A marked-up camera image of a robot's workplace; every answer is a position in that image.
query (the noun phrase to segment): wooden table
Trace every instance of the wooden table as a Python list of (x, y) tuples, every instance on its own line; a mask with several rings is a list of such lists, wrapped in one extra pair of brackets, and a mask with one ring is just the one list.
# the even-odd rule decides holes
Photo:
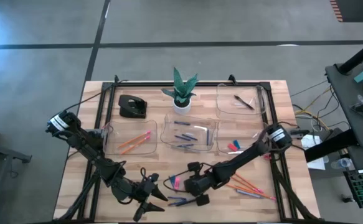
[[(101, 91), (103, 82), (86, 82), (83, 99), (93, 96)], [(296, 123), (291, 99), (286, 81), (270, 81), (276, 113), (279, 121)], [(194, 90), (197, 96), (192, 99), (192, 108), (188, 116), (196, 118), (212, 118), (219, 121), (215, 112), (216, 87), (197, 87)], [(155, 120), (158, 124), (158, 145), (154, 153), (145, 156), (107, 156), (114, 161), (127, 160), (125, 165), (126, 177), (135, 181), (141, 180), (139, 172), (145, 167), (147, 175), (156, 172), (159, 174), (159, 189), (166, 196), (186, 196), (188, 194), (168, 190), (163, 186), (163, 180), (169, 175), (180, 173), (187, 168), (188, 162), (207, 162), (215, 164), (217, 161), (225, 161), (232, 156), (217, 150), (216, 143), (209, 152), (195, 153), (171, 149), (160, 140), (160, 133), (164, 126), (164, 117), (167, 113), (173, 113), (171, 98), (161, 93), (158, 87), (116, 87), (115, 102), (113, 104), (112, 121), (116, 122), (141, 122), (141, 119), (126, 119), (119, 115), (118, 99), (121, 94), (141, 97), (148, 102), (147, 117), (145, 121)], [(99, 97), (95, 97), (80, 105), (78, 114), (82, 121), (82, 128), (93, 129), (97, 113)], [(105, 113), (108, 104), (108, 94), (103, 109), (101, 125), (105, 122)], [(314, 196), (313, 186), (306, 165), (303, 151), (289, 148), (286, 151), (291, 184), (294, 192), (301, 199), (309, 211), (319, 217), (319, 211)], [(54, 218), (63, 215), (80, 193), (85, 176), (87, 160), (81, 155), (72, 156), (66, 163), (64, 176), (55, 208)], [(238, 173), (264, 190), (268, 195), (274, 196), (274, 186), (271, 178), (270, 162), (262, 157), (249, 162), (238, 170)], [(255, 199), (240, 195), (234, 189), (224, 186), (220, 189), (207, 191), (210, 203), (197, 207), (192, 203), (183, 207), (168, 207), (168, 202), (163, 202), (152, 196), (150, 202), (164, 208), (165, 212), (148, 212), (143, 215), (140, 222), (276, 222), (279, 221), (276, 203), (268, 199)], [(85, 216), (90, 211), (89, 200)], [(283, 191), (285, 210), (290, 217), (286, 194)], [(119, 204), (111, 193), (111, 190), (101, 184), (98, 199), (96, 222), (133, 222), (133, 215), (138, 208), (137, 202), (129, 205)]]

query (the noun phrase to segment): black table leg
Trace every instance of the black table leg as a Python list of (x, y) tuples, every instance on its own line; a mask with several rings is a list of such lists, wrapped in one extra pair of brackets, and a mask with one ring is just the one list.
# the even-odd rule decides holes
[(349, 129), (322, 142), (321, 144), (307, 149), (304, 154), (306, 156), (306, 161), (311, 162), (332, 152), (336, 152), (340, 149), (346, 148), (347, 146), (353, 146), (356, 144), (358, 144), (356, 136), (354, 135), (353, 130)]

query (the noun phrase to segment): black metal frame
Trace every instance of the black metal frame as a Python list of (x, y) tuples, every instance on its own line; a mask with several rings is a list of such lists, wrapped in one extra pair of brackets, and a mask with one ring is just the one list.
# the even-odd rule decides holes
[[(199, 83), (197, 83), (196, 86), (217, 86), (220, 83), (223, 83), (228, 86), (262, 86), (263, 89), (266, 91), (266, 94), (268, 97), (268, 104), (270, 105), (271, 119), (272, 119), (273, 123), (278, 122), (278, 118), (276, 117), (275, 105), (274, 105), (273, 96), (272, 96), (272, 92), (271, 92), (270, 82), (237, 82), (233, 75), (230, 75), (229, 81), (231, 81), (231, 82), (199, 82)], [(104, 90), (105, 88), (108, 87), (108, 85), (111, 85), (111, 84), (112, 84), (112, 82), (103, 83), (101, 90)], [(136, 86), (151, 86), (151, 87), (173, 86), (173, 82), (124, 82), (124, 83), (119, 83), (116, 85), (116, 87), (136, 87)], [(113, 87), (110, 90), (111, 92), (110, 92), (110, 96), (109, 96), (110, 98), (109, 98), (109, 102), (108, 102), (108, 109), (106, 112), (105, 124), (110, 122), (110, 120), (111, 120), (111, 114), (112, 114), (113, 102), (115, 99), (116, 87)], [(100, 96), (94, 128), (100, 128), (101, 114), (103, 111), (105, 95), (106, 95), (106, 93), (104, 91)], [(262, 120), (264, 123), (268, 123), (267, 112), (264, 112), (262, 114)], [(286, 182), (288, 184), (290, 184), (290, 177), (289, 177), (289, 172), (288, 172), (288, 166), (286, 164), (285, 155), (281, 154), (280, 157), (281, 157), (280, 163), (281, 163), (281, 167), (282, 167), (283, 176), (285, 177)], [(274, 173), (274, 169), (278, 169), (278, 168), (273, 167), (271, 165), (272, 173)], [(83, 188), (87, 185), (91, 176), (92, 176), (92, 164), (89, 162), (86, 167)], [(94, 222), (95, 221), (95, 214), (97, 211), (97, 203), (98, 203), (98, 196), (99, 196), (99, 190), (100, 190), (100, 182), (101, 182), (101, 180), (98, 179), (94, 184), (94, 191), (93, 191), (93, 197), (92, 197), (92, 201), (91, 201), (89, 217), (88, 218), (84, 217), (85, 216), (85, 204), (86, 204), (86, 198), (84, 198), (83, 202), (81, 203), (81, 205), (78, 209), (77, 219), (72, 220), (72, 221), (76, 221), (76, 222), (78, 220), (83, 221), (83, 222), (85, 222), (85, 221)], [(277, 200), (277, 205), (278, 205), (278, 213), (280, 214), (280, 220), (282, 221), (282, 220), (286, 219), (286, 217), (285, 217), (285, 208), (283, 205), (283, 199), (281, 196), (282, 193), (281, 193), (281, 189), (280, 189), (280, 183), (274, 176), (273, 176), (273, 182), (274, 182), (275, 195), (276, 195), (276, 200)], [(291, 216), (293, 219), (296, 219), (297, 218), (296, 207), (293, 205), (293, 202), (291, 201), (290, 198), (288, 198), (288, 201), (289, 201), (289, 205), (290, 205), (290, 209), (291, 209)]]

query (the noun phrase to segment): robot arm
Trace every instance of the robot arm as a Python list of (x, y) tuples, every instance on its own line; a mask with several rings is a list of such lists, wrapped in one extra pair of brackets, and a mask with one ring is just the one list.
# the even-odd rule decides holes
[(46, 132), (51, 133), (53, 137), (66, 141), (70, 147), (75, 148), (86, 159), (97, 168), (101, 179), (107, 187), (111, 187), (112, 194), (119, 203), (127, 204), (132, 200), (137, 200), (141, 205), (137, 209), (133, 220), (138, 222), (145, 212), (163, 212), (164, 209), (151, 203), (147, 203), (148, 197), (157, 197), (167, 201), (167, 198), (160, 192), (155, 182), (158, 180), (158, 174), (145, 176), (145, 169), (141, 169), (143, 179), (141, 182), (134, 182), (125, 177), (126, 171), (123, 168), (124, 162), (114, 162), (105, 158), (103, 153), (103, 138), (100, 133), (87, 132), (81, 128), (81, 122), (71, 112), (63, 111), (47, 123)]

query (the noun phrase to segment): clear plastic bin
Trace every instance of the clear plastic bin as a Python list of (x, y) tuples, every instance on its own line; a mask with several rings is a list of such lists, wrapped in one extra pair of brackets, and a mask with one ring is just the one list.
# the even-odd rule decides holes
[[(267, 124), (262, 121), (222, 120), (217, 130), (217, 149), (223, 153), (238, 155), (237, 152), (252, 146), (266, 127)], [(237, 152), (229, 148), (229, 144), (233, 144), (234, 140), (237, 140), (240, 146)]]
[(266, 91), (262, 86), (217, 86), (216, 115), (222, 119), (249, 119), (246, 115), (261, 115), (266, 111)]
[(104, 138), (105, 154), (122, 156), (141, 155), (150, 154), (156, 150), (158, 126), (153, 120), (134, 123), (118, 123), (112, 121), (105, 126), (105, 129), (108, 133)]
[(161, 141), (175, 149), (209, 151), (213, 146), (216, 122), (168, 113), (164, 119)]

